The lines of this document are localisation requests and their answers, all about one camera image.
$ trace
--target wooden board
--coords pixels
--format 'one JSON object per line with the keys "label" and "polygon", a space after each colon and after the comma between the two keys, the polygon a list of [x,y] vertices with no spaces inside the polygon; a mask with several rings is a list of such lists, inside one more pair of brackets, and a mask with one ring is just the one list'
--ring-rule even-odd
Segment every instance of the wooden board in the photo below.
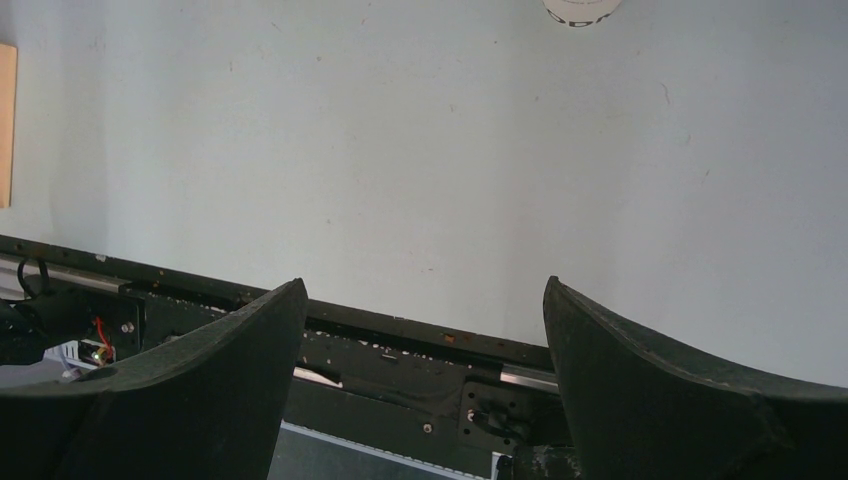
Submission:
{"label": "wooden board", "polygon": [[0,45],[0,208],[12,199],[12,144],[15,138],[15,82],[18,49]]}

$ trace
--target black metal frame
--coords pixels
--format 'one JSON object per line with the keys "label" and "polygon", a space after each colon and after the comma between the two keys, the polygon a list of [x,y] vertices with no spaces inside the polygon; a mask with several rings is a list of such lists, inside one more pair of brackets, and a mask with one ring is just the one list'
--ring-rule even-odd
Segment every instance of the black metal frame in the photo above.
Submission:
{"label": "black metal frame", "polygon": [[[6,236],[0,236],[0,256],[40,258],[51,268],[120,280],[119,296],[141,308],[139,344],[119,351],[119,358],[189,333],[266,293]],[[311,299],[307,311],[297,366],[341,386],[296,377],[286,422],[484,477],[490,475],[495,447],[511,453],[532,441],[529,427],[513,430],[516,425],[540,419],[565,425],[558,395],[500,381],[506,365],[553,374],[547,348]],[[486,401],[474,403],[473,412],[464,397],[468,384],[487,386]],[[486,409],[502,412],[489,415]],[[562,434],[558,428],[551,435],[555,440]],[[544,441],[551,443],[550,435]]]}

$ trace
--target scratch mark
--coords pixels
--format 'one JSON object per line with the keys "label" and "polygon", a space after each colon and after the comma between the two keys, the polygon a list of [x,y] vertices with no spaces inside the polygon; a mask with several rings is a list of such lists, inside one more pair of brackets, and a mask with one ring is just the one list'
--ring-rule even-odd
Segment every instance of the scratch mark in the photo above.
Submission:
{"label": "scratch mark", "polygon": [[660,85],[663,86],[663,92],[665,93],[665,103],[671,105],[671,95],[668,93],[668,86],[662,82],[660,82]]}

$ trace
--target white cup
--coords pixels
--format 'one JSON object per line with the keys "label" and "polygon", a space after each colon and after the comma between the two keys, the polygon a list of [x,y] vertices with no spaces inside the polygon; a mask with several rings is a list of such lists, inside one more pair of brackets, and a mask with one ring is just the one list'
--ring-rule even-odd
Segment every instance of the white cup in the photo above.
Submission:
{"label": "white cup", "polygon": [[588,27],[609,17],[621,0],[542,0],[557,22],[569,27]]}

